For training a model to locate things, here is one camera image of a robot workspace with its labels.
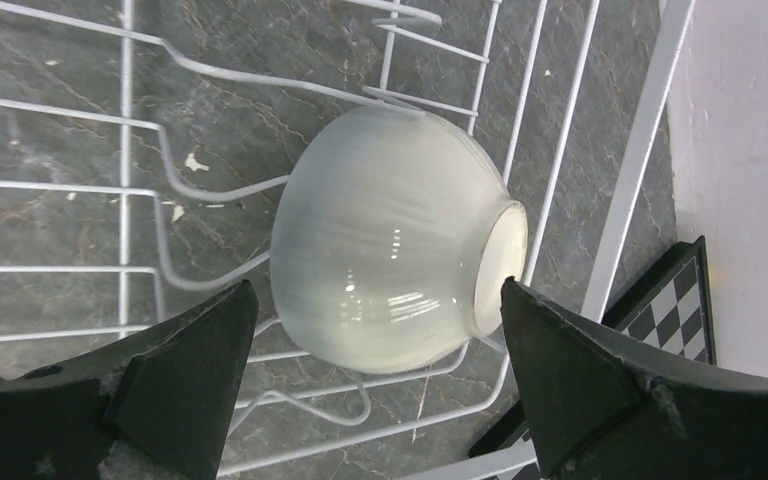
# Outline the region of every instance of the checkered pattern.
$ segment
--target checkered pattern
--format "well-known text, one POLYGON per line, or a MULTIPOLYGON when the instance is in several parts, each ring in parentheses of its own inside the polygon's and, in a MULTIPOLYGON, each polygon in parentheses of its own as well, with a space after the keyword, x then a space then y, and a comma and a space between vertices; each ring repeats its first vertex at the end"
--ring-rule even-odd
POLYGON ((707 362, 701 295, 698 266, 692 258, 646 308, 617 329, 653 347, 707 362))

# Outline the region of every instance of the stain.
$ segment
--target stain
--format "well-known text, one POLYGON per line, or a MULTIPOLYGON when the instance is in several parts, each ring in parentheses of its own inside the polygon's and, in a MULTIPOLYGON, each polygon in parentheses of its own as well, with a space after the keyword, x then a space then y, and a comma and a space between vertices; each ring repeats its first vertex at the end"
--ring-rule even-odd
POLYGON ((172 209, 172 222, 177 222, 183 216, 184 216, 184 207, 180 205, 175 205, 175 208, 172 209))
POLYGON ((21 181, 68 183, 68 173, 54 158, 48 155, 36 155, 27 147, 21 149, 25 156, 19 167, 21 181))
POLYGON ((746 160, 743 160, 742 162, 738 162, 738 165, 741 167, 757 167, 758 165, 761 165, 764 163, 764 160, 759 157, 758 155, 751 155, 746 160))
POLYGON ((46 452, 42 459, 37 460, 34 465, 34 475, 42 478, 54 478, 57 469, 54 468, 54 456, 51 452, 46 452))
POLYGON ((112 372, 105 374, 99 379, 98 391, 102 395, 112 396, 119 387, 122 375, 125 373, 125 366, 117 367, 112 372))
POLYGON ((101 480, 123 478, 180 480, 182 476, 157 464, 148 455, 126 442, 117 440, 110 447, 107 458, 98 464, 98 478, 101 480))
POLYGON ((688 438, 687 428, 684 426, 681 412, 676 407, 673 392, 670 391, 669 387, 661 383, 660 378, 654 378, 649 381, 648 387, 652 398, 655 400, 655 404, 658 405, 658 410, 667 414, 667 418, 670 420, 670 425, 675 429, 675 433, 682 438, 688 438))
POLYGON ((207 171, 210 170, 209 166, 207 166, 207 165, 205 165, 203 163, 199 163, 199 161, 196 160, 196 153, 195 153, 195 151, 190 152, 187 155, 187 159, 184 160, 184 166, 189 168, 190 170, 192 170, 194 172, 198 172, 199 170, 204 170, 205 172, 207 172, 207 171))

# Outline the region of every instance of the wire tine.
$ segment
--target wire tine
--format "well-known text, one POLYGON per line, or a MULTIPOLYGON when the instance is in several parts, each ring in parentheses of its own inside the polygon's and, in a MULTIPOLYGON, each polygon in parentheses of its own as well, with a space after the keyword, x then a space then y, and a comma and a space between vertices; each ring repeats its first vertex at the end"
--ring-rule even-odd
MULTIPOLYGON (((487 22, 487 33, 484 34, 484 47, 481 49, 481 56, 487 58, 487 62, 481 62, 478 66, 478 78, 475 80, 475 89, 472 94, 472 107, 474 112, 478 111, 478 105, 481 101, 481 93, 484 90, 484 76, 487 74, 487 63, 490 57, 490 47, 493 45, 493 34, 496 32, 496 21, 499 17, 499 4, 501 0, 495 0, 490 7, 490 20, 487 22)), ((466 133, 472 136, 475 131, 476 117, 470 117, 467 126, 466 133)))
POLYGON ((310 354, 305 352, 304 350, 294 350, 292 352, 266 353, 263 355, 250 355, 249 359, 247 360, 247 363, 271 362, 274 360, 286 360, 288 358, 306 357, 308 355, 310 354))
POLYGON ((169 185, 181 195, 190 197, 196 200, 202 200, 213 203, 225 203, 239 200, 241 198, 253 195, 255 193, 262 192, 269 188, 282 185, 290 178, 288 175, 282 175, 264 182, 256 183, 254 185, 248 185, 240 187, 235 190, 227 192, 210 192, 206 190, 200 190, 192 188, 186 185, 178 174, 178 170, 175 168, 175 164, 172 160, 171 148, 169 146, 169 138, 166 135, 166 129, 163 125, 153 122, 146 122, 143 120, 133 120, 125 117, 118 117, 115 115, 106 115, 101 113, 84 112, 81 110, 72 110, 68 108, 51 107, 48 105, 40 105, 35 103, 20 102, 16 100, 8 100, 0 98, 0 107, 15 108, 18 110, 24 110, 28 112, 44 113, 49 115, 55 115, 60 117, 70 118, 82 118, 85 120, 93 120, 97 122, 112 123, 118 125, 128 125, 137 128, 145 128, 154 130, 157 132, 158 141, 160 143, 160 159, 163 162, 163 171, 166 175, 166 179, 169 185))
POLYGON ((546 18, 546 4, 548 0, 540 0, 537 6, 537 17, 534 19, 534 30, 531 32, 531 43, 528 46, 528 58, 525 61, 525 72, 522 74, 522 86, 519 90, 519 102, 514 115, 514 125, 511 129, 511 139, 508 142, 508 153, 505 156, 505 167, 502 170, 502 180, 505 185, 511 179, 511 169, 514 164, 519 132, 522 128, 522 116, 525 113, 525 100, 531 87, 531 76, 534 72, 534 62, 537 59, 537 46, 540 44, 540 32, 543 31, 543 20, 546 18))
POLYGON ((376 88, 376 87, 363 87, 362 90, 367 95, 377 96, 379 98, 396 98, 399 100, 404 100, 407 102, 414 102, 418 103, 420 105, 427 105, 429 107, 439 108, 441 110, 448 110, 450 112, 460 113, 461 115, 466 115, 469 117, 476 117, 478 116, 478 112, 474 110, 469 110, 466 108, 461 107, 455 107, 453 105, 449 105, 447 103, 441 103, 441 102, 435 102, 433 100, 427 100, 425 98, 420 97, 414 97, 413 95, 405 95, 404 93, 399 92, 391 92, 390 90, 385 90, 382 88, 376 88))
POLYGON ((234 433, 234 431, 237 429, 237 427, 243 423, 243 420, 245 420, 246 417, 248 417, 249 414, 254 411, 255 407, 260 405, 268 397, 279 398, 293 405, 294 407, 316 415, 317 417, 324 418, 331 423, 336 423, 337 425, 343 425, 346 427, 360 425, 361 423, 365 422, 367 418, 369 418, 369 414, 372 412, 372 402, 369 400, 369 393, 363 386, 363 382, 361 382, 358 374, 352 372, 351 377, 355 382, 357 391, 360 394, 361 401, 363 402, 363 411, 355 417, 344 417, 341 415, 329 413, 320 408, 316 408, 309 403, 302 402, 300 399, 294 397, 291 394, 278 390, 266 390, 261 392, 257 398, 255 398, 248 406, 246 406, 246 408, 234 413, 234 416, 231 418, 231 425, 228 428, 228 436, 230 437, 231 434, 234 433))
MULTIPOLYGON (((423 378, 435 377, 438 375, 447 375, 449 373, 452 373, 458 367, 461 366, 464 359, 466 358, 468 345, 469 345, 468 343, 465 343, 460 348, 460 350, 458 351, 458 356, 449 365, 445 365, 443 367, 435 368, 432 370, 416 370, 413 372, 402 373, 399 375, 389 375, 385 377, 374 378, 371 380, 364 380, 363 385, 366 388, 383 387, 385 385, 393 385, 396 383, 409 382, 411 380, 421 380, 423 378)), ((290 394, 296 398, 304 399, 304 398, 322 397, 325 395, 334 395, 336 393, 351 392, 354 389, 355 389, 355 385, 344 384, 344 385, 337 385, 334 387, 324 387, 324 388, 317 388, 312 390, 301 390, 298 392, 291 392, 290 394)), ((253 399, 240 400, 235 404, 234 408, 237 408, 237 409, 246 408, 251 404, 252 401, 253 399)), ((268 398, 268 399, 262 400, 261 405, 270 405, 272 403, 280 403, 282 401, 283 400, 279 398, 275 398, 275 399, 268 398)))
POLYGON ((416 40, 418 42, 427 43, 428 45, 441 48, 443 50, 446 50, 447 52, 456 53, 462 57, 475 60, 476 62, 487 63, 490 61, 487 57, 478 55, 477 53, 472 53, 469 50, 464 50, 463 48, 455 47, 455 46, 449 45, 448 43, 441 42, 439 40, 434 40, 433 38, 429 38, 429 37, 426 37, 425 35, 420 35, 418 33, 411 32, 410 30, 405 30, 404 28, 399 28, 395 25, 376 25, 376 26, 382 30, 396 33, 398 35, 402 35, 404 37, 410 38, 412 40, 416 40))
POLYGON ((569 137, 570 126, 572 126, 572 116, 575 113, 578 90, 581 87, 581 79, 584 76, 584 64, 587 62, 587 53, 590 51, 590 39, 593 37, 593 27, 596 25, 596 14, 599 13, 599 1, 591 0, 590 10, 587 12, 584 38, 581 41, 581 49, 578 52, 575 75, 573 76, 572 87, 570 87, 567 109, 564 113, 564 123, 561 125, 561 134, 558 137, 558 146, 555 148, 552 173, 549 175, 549 184, 546 187, 546 195, 543 198, 543 207, 540 210, 537 231, 534 233, 534 241, 531 244, 531 255, 528 257, 528 264, 523 275, 523 283, 525 285, 531 285, 531 280, 534 278, 534 270, 537 267, 537 256, 540 254, 540 246, 543 244, 543 234, 546 232, 546 222, 549 220, 552 199, 555 197, 555 187, 558 185, 558 175, 561 173, 561 163, 564 160, 564 150, 567 147, 567 138, 569 137))
MULTIPOLYGON (((356 2, 358 0, 346 0, 346 1, 356 2)), ((174 46, 172 46, 172 44, 169 41, 160 37, 154 37, 154 36, 145 35, 145 34, 137 34, 135 32, 130 32, 122 28, 110 27, 107 25, 88 22, 86 20, 78 20, 75 18, 67 17, 65 15, 58 15, 58 14, 46 12, 44 10, 38 10, 35 8, 20 7, 18 5, 13 5, 13 4, 2 2, 2 1, 0 1, 0 10, 12 12, 12 13, 16 13, 16 14, 24 15, 28 17, 38 18, 41 20, 48 20, 48 21, 60 23, 63 25, 69 25, 73 27, 83 28, 86 30, 92 30, 99 33, 106 33, 106 34, 115 35, 119 37, 130 38, 132 40, 149 43, 151 45, 159 45, 159 46, 162 46, 164 49, 166 49, 166 52, 172 57, 172 60, 174 60, 175 63, 177 63, 181 67, 186 68, 191 72, 195 72, 201 75, 206 75, 209 77, 220 78, 220 79, 229 80, 232 82, 255 83, 260 85, 271 85, 275 87, 296 88, 301 90, 307 90, 310 92, 327 95, 329 97, 338 98, 340 100, 346 100, 346 101, 358 103, 360 105, 376 105, 381 108, 385 108, 387 110, 392 110, 392 111, 402 113, 405 115, 410 115, 410 116, 419 116, 423 114, 421 110, 417 111, 417 109, 407 109, 397 105, 390 105, 378 100, 373 100, 371 98, 363 97, 361 95, 356 95, 353 93, 345 92, 343 90, 326 87, 324 85, 319 85, 312 82, 305 82, 302 80, 293 80, 289 78, 272 77, 269 75, 260 75, 260 74, 249 73, 249 72, 241 72, 237 70, 231 70, 228 68, 216 67, 213 65, 201 63, 201 62, 192 60, 190 58, 187 58, 187 56, 185 56, 183 53, 179 52, 174 46)))
POLYGON ((278 317, 272 317, 272 318, 270 318, 269 320, 267 320, 267 321, 265 321, 265 322, 261 323, 260 325, 258 325, 258 326, 257 326, 257 327, 254 329, 254 336, 255 336, 255 337, 257 337, 257 336, 258 336, 258 335, 260 335, 261 333, 265 332, 265 331, 266 331, 266 329, 268 329, 269 327, 271 327, 271 326, 273 326, 273 325, 277 325, 277 324, 279 324, 279 323, 281 323, 281 319, 280 319, 280 318, 278 318, 278 317))
POLYGON ((133 265, 85 266, 85 265, 0 265, 0 273, 148 273, 157 274, 151 267, 133 265))
POLYGON ((436 13, 431 13, 428 10, 423 10, 416 7, 408 7, 400 5, 399 2, 388 2, 386 0, 343 0, 347 3, 354 3, 355 5, 363 5, 365 7, 371 7, 378 10, 385 10, 391 13, 405 15, 408 17, 414 17, 416 19, 425 20, 428 23, 434 25, 442 25, 443 18, 436 13))
MULTIPOLYGON (((399 5, 402 0, 392 0, 394 5, 399 5)), ((399 12, 390 12, 390 18, 399 18, 399 12)), ((390 81, 390 68, 393 63, 393 47, 396 44, 396 34, 387 32, 387 40, 384 43, 384 58, 381 60, 381 76, 378 78, 378 87, 381 90, 387 90, 387 83, 390 81)))
MULTIPOLYGON (((155 224, 155 237, 157 239, 158 257, 160 260, 160 271, 163 274, 163 278, 169 282, 173 287, 181 290, 189 291, 205 291, 218 289, 234 281, 235 279, 245 275, 250 270, 256 268, 269 259, 269 252, 263 252, 256 257, 252 258, 248 262, 240 265, 239 267, 231 270, 230 272, 222 275, 219 278, 213 280, 190 280, 180 276, 172 266, 172 258, 169 254, 169 240, 166 235, 166 223, 163 216, 163 206, 160 203, 160 194, 154 190, 147 190, 142 188, 125 188, 125 187, 97 187, 86 185, 70 185, 60 183, 42 183, 42 182, 16 182, 9 180, 0 180, 0 188, 18 188, 18 189, 30 189, 30 190, 55 190, 63 192, 88 192, 88 193, 106 193, 106 194, 129 194, 138 195, 151 198, 154 204, 154 224, 155 224)), ((121 271, 123 268, 130 267, 113 267, 121 271)))
MULTIPOLYGON (((131 31, 134 28, 134 0, 122 0, 122 26, 131 31)), ((121 40, 121 74, 119 81, 119 108, 124 118, 131 118, 134 97, 134 41, 128 37, 121 40)), ((119 185, 131 186, 131 126, 119 126, 119 185)), ((131 263, 131 198, 119 197, 119 264, 131 263)), ((119 274, 119 325, 127 325, 131 313, 131 279, 127 273, 119 274)), ((119 333, 119 339, 125 338, 119 333)))
POLYGON ((492 348, 493 350, 496 350, 497 352, 504 354, 508 350, 504 347, 504 345, 500 344, 499 342, 495 340, 491 340, 488 337, 478 337, 478 341, 483 343, 484 345, 487 345, 488 347, 492 348))
POLYGON ((470 405, 464 408, 458 408, 456 410, 440 413, 437 415, 422 417, 420 419, 409 421, 409 422, 403 422, 396 425, 389 425, 387 427, 370 430, 370 431, 359 433, 356 435, 349 435, 347 437, 331 440, 318 445, 312 445, 309 447, 303 447, 295 450, 290 450, 287 452, 278 453, 275 455, 270 455, 265 458, 259 458, 256 460, 249 460, 249 461, 243 461, 243 462, 226 463, 226 464, 220 465, 217 476, 224 477, 228 475, 233 475, 235 473, 244 472, 247 470, 253 470, 255 468, 261 468, 268 465, 275 465, 276 463, 287 462, 290 460, 297 460, 299 458, 309 457, 311 455, 327 452, 329 450, 345 448, 345 447, 348 447, 349 445, 354 445, 356 443, 368 442, 370 440, 376 440, 378 438, 387 437, 390 435, 409 432, 415 428, 423 428, 429 425, 434 425, 436 423, 445 422, 458 417, 462 417, 464 415, 469 415, 471 413, 480 412, 488 408, 490 405, 492 405, 496 401, 497 398, 499 398, 499 394, 502 391, 502 386, 505 383, 505 377, 507 376, 507 371, 508 371, 508 367, 510 366, 510 361, 511 361, 510 357, 508 355, 505 355, 504 358, 502 359, 502 365, 499 368, 498 376, 496 378, 496 384, 494 385, 493 390, 490 392, 490 395, 483 401, 478 402, 474 405, 470 405))
POLYGON ((393 105, 399 105, 405 108, 416 108, 408 102, 405 102, 402 100, 404 96, 396 96, 392 95, 390 91, 388 90, 381 90, 380 88, 374 88, 374 87, 363 87, 362 90, 369 96, 379 98, 381 100, 384 100, 385 102, 392 103, 393 105))
POLYGON ((86 328, 81 330, 55 330, 52 332, 15 333, 0 335, 0 343, 20 342, 25 340, 48 340, 52 338, 81 337, 86 335, 109 335, 133 333, 145 330, 150 325, 123 325, 118 327, 86 328))
POLYGON ((393 25, 396 27, 421 27, 423 25, 427 25, 428 22, 421 18, 389 17, 389 18, 373 18, 372 24, 375 26, 393 25))

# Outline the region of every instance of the bowl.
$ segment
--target bowl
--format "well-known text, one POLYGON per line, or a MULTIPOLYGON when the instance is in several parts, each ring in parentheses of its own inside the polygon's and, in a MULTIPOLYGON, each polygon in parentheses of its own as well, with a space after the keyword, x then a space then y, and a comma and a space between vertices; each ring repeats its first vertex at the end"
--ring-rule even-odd
POLYGON ((487 153, 426 113, 351 110, 290 175, 270 250, 275 308, 301 348, 341 367, 426 366, 501 324, 526 212, 487 153))

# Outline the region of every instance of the dish rack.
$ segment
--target dish rack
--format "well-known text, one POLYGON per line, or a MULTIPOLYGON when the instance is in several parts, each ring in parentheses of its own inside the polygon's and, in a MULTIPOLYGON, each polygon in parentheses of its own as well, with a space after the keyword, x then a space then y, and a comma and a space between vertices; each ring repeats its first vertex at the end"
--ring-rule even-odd
MULTIPOLYGON (((135 325, 129 318, 129 305, 131 299, 130 279, 133 275, 149 275, 154 285, 155 312, 158 321, 167 318, 165 310, 166 300, 164 292, 164 281, 172 287, 187 291, 207 291, 226 285, 228 282, 239 278, 251 269, 257 267, 269 258, 269 253, 262 253, 243 265, 240 265, 219 278, 209 281, 194 281, 176 273, 175 267, 169 252, 169 242, 166 234, 166 225, 164 223, 163 195, 150 189, 138 188, 132 185, 131 172, 133 162, 131 158, 131 131, 132 129, 143 129, 152 131, 157 135, 160 150, 160 160, 169 185, 180 195, 197 199, 205 202, 223 203, 241 199, 243 197, 256 194, 263 190, 281 185, 288 179, 288 175, 279 176, 271 180, 256 183, 254 185, 243 186, 231 191, 213 192, 192 188, 185 184, 175 167, 170 141, 166 129, 159 123, 149 122, 133 118, 133 84, 134 84, 134 45, 142 43, 158 47, 166 51, 169 57, 174 60, 181 68, 188 69, 200 75, 215 77, 219 79, 256 83, 262 85, 271 85, 286 89, 302 89, 321 95, 328 95, 340 100, 345 100, 361 105, 379 105, 384 108, 395 110, 406 115, 423 115, 421 107, 430 107, 442 109, 454 114, 466 117, 466 131, 472 135, 475 128, 475 121, 478 117, 478 107, 481 101, 482 89, 484 85, 487 65, 489 63, 489 53, 492 46, 496 20, 502 0, 485 0, 490 11, 489 23, 484 36, 483 48, 480 53, 470 52, 462 48, 440 42, 429 36, 415 33, 409 28, 415 26, 440 26, 442 18, 427 10, 403 5, 401 0, 342 0, 343 2, 354 4, 357 8, 373 8, 385 13, 385 16, 373 20, 373 24, 386 32, 386 44, 383 56, 383 65, 381 75, 377 86, 366 86, 362 89, 361 95, 334 89, 325 85, 314 84, 310 82, 279 78, 267 75, 259 75, 241 71, 220 68, 194 61, 181 52, 179 52, 170 42, 164 38, 148 35, 135 31, 135 8, 134 0, 122 0, 121 27, 114 27, 100 23, 81 20, 60 14, 51 13, 36 8, 24 7, 0 0, 0 11, 10 14, 30 17, 40 22, 53 22, 66 25, 76 29, 82 29, 93 32, 98 35, 114 36, 121 39, 121 90, 120 90, 120 113, 100 114, 88 111, 59 108, 43 104, 33 104, 16 100, 0 98, 0 107, 35 112, 43 115, 53 115, 61 117, 71 117, 92 122, 101 122, 120 129, 120 147, 121 155, 119 158, 119 185, 118 186, 95 186, 85 184, 66 184, 66 183, 41 183, 41 182, 18 182, 0 180, 0 189, 9 190, 41 190, 58 191, 72 194, 107 194, 118 196, 119 203, 119 264, 109 266, 75 266, 75 265, 31 265, 31 266, 12 266, 0 265, 0 273, 80 273, 80 274, 116 274, 118 275, 118 325, 101 328, 70 329, 57 330, 37 333, 10 333, 0 335, 0 343, 33 341, 50 338, 77 337, 86 335, 115 334, 119 338, 131 332, 136 332, 148 328, 150 325, 135 325), (435 101, 434 99, 421 98, 405 93, 400 93, 388 89, 389 74, 393 62, 393 46, 398 37, 421 42, 429 48, 438 48, 455 55, 462 56, 478 63, 478 75, 475 81, 474 93, 468 106, 456 106, 435 101), (159 267, 139 266, 131 264, 131 223, 132 223, 132 200, 145 197, 153 204, 155 236, 157 241, 157 258, 159 267)), ((531 43, 528 51, 528 58, 524 65, 522 85, 519 92, 516 113, 513 121, 513 130, 510 136, 510 142, 505 157, 502 178, 505 184, 508 183, 511 175, 511 169, 515 160, 516 145, 519 130, 522 124, 525 101, 529 91, 530 81, 534 69, 534 62, 538 44, 540 41, 541 28, 546 12, 548 0, 539 0, 537 16, 531 35, 531 43)), ((678 51, 680 49, 684 33, 686 31, 690 12, 693 7, 693 0, 672 0, 669 2, 667 10, 662 16, 662 27, 658 36, 658 42, 652 54, 650 69, 644 83, 641 100, 638 105, 635 120, 632 126, 628 146, 626 149, 623 163, 620 169, 619 179, 616 190, 613 195, 611 206, 608 213, 608 219, 603 231, 602 240, 595 259, 594 271, 591 275, 584 301, 582 315, 587 318, 598 320, 604 313, 607 303, 610 287, 613 283, 614 273, 622 251, 623 242, 631 220, 631 212, 637 198, 637 194, 642 182, 643 172, 648 160, 649 151, 655 136, 655 131, 663 111, 666 93, 669 88, 669 82, 675 68, 678 51)), ((540 246, 543 240, 549 211, 554 196, 555 187, 560 172, 561 162, 564 156, 567 137, 570 131, 573 113, 575 112, 576 100, 578 97, 579 86, 581 84, 584 72, 585 61, 587 58, 590 39, 599 10, 599 0, 593 0, 587 13, 586 27, 584 36, 581 40, 581 47, 578 54, 578 60, 575 66, 573 81, 570 88, 569 99, 566 106, 563 124, 560 129, 560 136, 557 142, 551 175, 546 188, 543 206, 537 223, 537 229, 533 235, 533 242, 530 248, 528 262, 522 281, 528 285, 531 283, 534 270, 539 258, 540 246)), ((270 328, 279 328, 280 319, 272 318, 258 326, 255 336, 262 334, 270 328)), ((503 345, 489 339, 483 338, 481 341, 496 351, 501 358, 501 366, 495 379, 494 388, 491 394, 483 401, 463 408, 458 408, 449 412, 417 418, 414 421, 393 424, 384 428, 371 430, 368 432, 352 435, 337 440, 327 441, 318 445, 306 446, 295 450, 268 455, 263 458, 247 460, 239 463, 223 464, 220 467, 219 476, 226 476, 238 472, 243 472, 267 465, 273 465, 279 462, 299 459, 302 457, 315 455, 332 449, 346 447, 355 443, 365 442, 388 435, 401 432, 408 432, 417 428, 426 427, 440 422, 445 422, 457 417, 469 415, 489 407, 498 397, 503 382, 505 380, 509 358, 503 345)), ((259 405, 286 402, 294 407, 305 410, 313 415, 319 416, 327 421, 339 425, 359 425, 367 419, 372 409, 368 388, 375 388, 383 385, 393 385, 401 382, 423 379, 436 375, 450 373, 457 369, 464 361, 468 344, 465 344, 457 352, 455 359, 450 364, 444 366, 435 366, 432 369, 414 371, 399 375, 380 376, 372 379, 361 380, 357 376, 355 382, 351 384, 338 385, 327 388, 309 389, 287 393, 277 390, 266 390, 254 398, 240 400, 236 404, 236 413, 232 420, 232 428, 239 426, 245 418, 259 405), (333 395, 345 392, 357 391, 364 405, 363 412, 355 417, 343 417, 331 412, 319 409, 306 400, 314 397, 333 395)), ((301 357, 307 355, 303 351, 274 352, 264 355, 251 355, 248 359, 250 363, 268 362, 287 358, 301 357)), ((529 458, 511 457, 509 454, 502 464, 476 463, 470 461, 471 467, 459 467, 454 471, 453 478, 484 478, 491 473, 510 470, 526 463, 533 462, 533 455, 529 458)))

